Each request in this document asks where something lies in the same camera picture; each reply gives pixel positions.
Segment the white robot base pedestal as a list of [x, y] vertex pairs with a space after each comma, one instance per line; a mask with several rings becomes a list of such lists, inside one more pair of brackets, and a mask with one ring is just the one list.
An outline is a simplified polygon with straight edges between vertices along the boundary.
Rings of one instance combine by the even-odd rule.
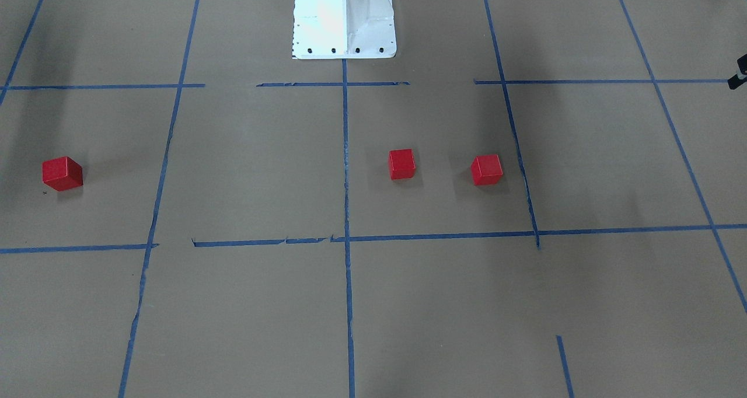
[[294, 0], [292, 58], [394, 58], [393, 0]]

